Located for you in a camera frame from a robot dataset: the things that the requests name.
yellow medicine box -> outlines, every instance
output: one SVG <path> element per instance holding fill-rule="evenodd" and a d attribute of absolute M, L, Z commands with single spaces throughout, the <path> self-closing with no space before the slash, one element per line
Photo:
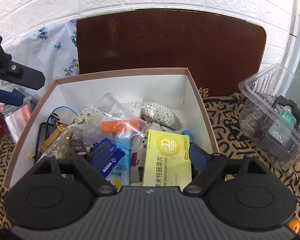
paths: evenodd
<path fill-rule="evenodd" d="M 189 136 L 149 130 L 143 186 L 183 190 L 190 182 Z"/>

gold object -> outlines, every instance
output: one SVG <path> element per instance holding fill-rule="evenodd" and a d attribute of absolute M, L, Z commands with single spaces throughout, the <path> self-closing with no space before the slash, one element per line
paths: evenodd
<path fill-rule="evenodd" d="M 61 123 L 59 124 L 53 133 L 42 143 L 39 152 L 45 153 L 45 151 L 49 148 L 49 146 L 54 142 L 55 139 L 66 129 L 68 125 Z"/>
<path fill-rule="evenodd" d="M 199 93 L 200 93 L 201 98 L 207 98 L 209 96 L 208 91 L 209 91 L 209 88 L 199 88 Z"/>

screw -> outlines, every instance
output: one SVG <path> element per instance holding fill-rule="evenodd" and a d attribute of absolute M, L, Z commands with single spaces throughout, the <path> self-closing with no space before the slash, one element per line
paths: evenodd
<path fill-rule="evenodd" d="M 190 185 L 186 187 L 185 190 L 189 194 L 199 194 L 202 191 L 202 188 L 197 185 Z"/>
<path fill-rule="evenodd" d="M 102 185 L 98 188 L 98 191 L 102 194 L 110 194 L 114 191 L 114 188 L 108 185 Z"/>

orange object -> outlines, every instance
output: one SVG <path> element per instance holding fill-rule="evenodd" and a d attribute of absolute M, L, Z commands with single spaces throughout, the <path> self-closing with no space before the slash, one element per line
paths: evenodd
<path fill-rule="evenodd" d="M 139 130 L 139 120 L 111 120 L 103 121 L 100 124 L 103 132 L 123 132 L 131 130 Z"/>
<path fill-rule="evenodd" d="M 299 221 L 297 219 L 291 219 L 289 224 L 288 224 L 288 228 L 290 228 L 293 232 L 298 234 L 299 229 L 300 229 Z"/>

plastic bag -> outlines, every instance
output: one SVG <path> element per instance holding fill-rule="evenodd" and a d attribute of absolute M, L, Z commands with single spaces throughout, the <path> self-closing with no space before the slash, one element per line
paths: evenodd
<path fill-rule="evenodd" d="M 174 130 L 182 130 L 186 128 L 175 113 L 164 105 L 144 101 L 142 102 L 141 111 L 153 121 Z"/>
<path fill-rule="evenodd" d="M 97 109 L 105 115 L 100 123 L 103 136 L 128 149 L 141 144 L 149 130 L 148 124 L 133 115 L 112 94 L 104 95 Z"/>
<path fill-rule="evenodd" d="M 10 135 L 15 143 L 18 142 L 32 113 L 30 101 L 31 97 L 25 97 L 21 106 L 6 105 L 1 110 Z"/>
<path fill-rule="evenodd" d="M 83 109 L 75 121 L 77 123 L 91 122 L 94 125 L 100 125 L 103 117 L 103 113 L 101 113 L 97 108 L 90 106 Z"/>
<path fill-rule="evenodd" d="M 105 138 L 101 133 L 101 128 L 90 121 L 81 124 L 71 124 L 67 129 L 74 131 L 87 145 L 93 145 Z"/>
<path fill-rule="evenodd" d="M 83 152 L 89 152 L 91 146 L 83 141 L 82 131 L 78 127 L 67 127 L 55 141 L 49 146 L 49 148 L 42 154 L 42 157 L 47 154 L 53 154 L 57 159 L 65 159 L 71 157 L 70 140 L 78 139 L 84 144 L 85 150 Z"/>

